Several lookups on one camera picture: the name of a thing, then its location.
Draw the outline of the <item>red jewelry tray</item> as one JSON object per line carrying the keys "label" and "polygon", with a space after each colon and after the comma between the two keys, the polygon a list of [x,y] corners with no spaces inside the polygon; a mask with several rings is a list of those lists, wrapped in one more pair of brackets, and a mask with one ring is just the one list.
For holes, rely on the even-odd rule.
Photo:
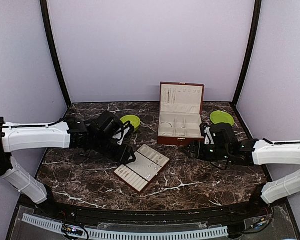
{"label": "red jewelry tray", "polygon": [[146,144],[134,155],[135,162],[119,166],[114,175],[140,194],[162,172],[170,159]]}

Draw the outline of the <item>red jewelry box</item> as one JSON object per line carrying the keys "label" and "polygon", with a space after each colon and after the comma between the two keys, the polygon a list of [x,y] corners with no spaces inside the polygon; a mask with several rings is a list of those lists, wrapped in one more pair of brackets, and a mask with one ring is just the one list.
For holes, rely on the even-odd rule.
{"label": "red jewelry box", "polygon": [[[160,104],[157,143],[186,146],[192,141],[203,141],[200,124],[205,86],[195,83],[160,83]],[[173,127],[160,127],[169,122]]]}

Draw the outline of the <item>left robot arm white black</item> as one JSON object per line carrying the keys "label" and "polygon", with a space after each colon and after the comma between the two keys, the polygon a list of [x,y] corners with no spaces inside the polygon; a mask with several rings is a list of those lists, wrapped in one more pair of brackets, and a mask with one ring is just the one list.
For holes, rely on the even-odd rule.
{"label": "left robot arm white black", "polygon": [[90,120],[62,118],[52,123],[20,124],[5,122],[0,117],[0,178],[26,195],[50,218],[57,218],[60,206],[48,186],[35,180],[12,156],[15,151],[29,149],[92,150],[127,165],[136,161],[132,147],[123,143],[135,128],[122,122],[109,111]]}

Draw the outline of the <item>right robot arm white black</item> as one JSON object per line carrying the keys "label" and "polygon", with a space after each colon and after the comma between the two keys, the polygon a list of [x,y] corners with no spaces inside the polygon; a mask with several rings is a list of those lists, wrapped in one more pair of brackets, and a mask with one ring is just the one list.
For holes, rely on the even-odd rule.
{"label": "right robot arm white black", "polygon": [[[202,123],[200,132],[203,140],[194,140],[185,147],[185,153],[191,158],[249,167],[270,164],[300,166],[300,140],[270,141],[254,138],[238,141],[229,123]],[[245,205],[245,213],[256,217],[265,205],[299,192],[300,169],[276,181],[258,185]]]}

